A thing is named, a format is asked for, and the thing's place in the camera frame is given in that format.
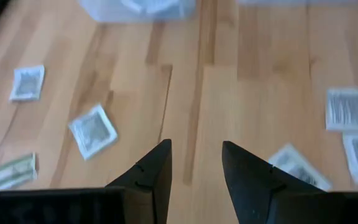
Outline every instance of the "wooden floor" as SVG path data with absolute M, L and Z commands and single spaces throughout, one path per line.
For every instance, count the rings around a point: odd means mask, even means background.
M 41 100 L 10 103 L 13 69 L 44 64 Z M 97 24 L 75 0 L 12 1 L 0 20 L 0 164 L 28 152 L 24 189 L 101 187 L 173 141 L 169 223 L 236 223 L 221 144 L 263 159 L 292 142 L 334 184 L 352 183 L 326 90 L 358 86 L 358 5 L 239 7 L 200 0 L 183 22 Z M 67 124 L 96 103 L 118 142 L 85 162 Z

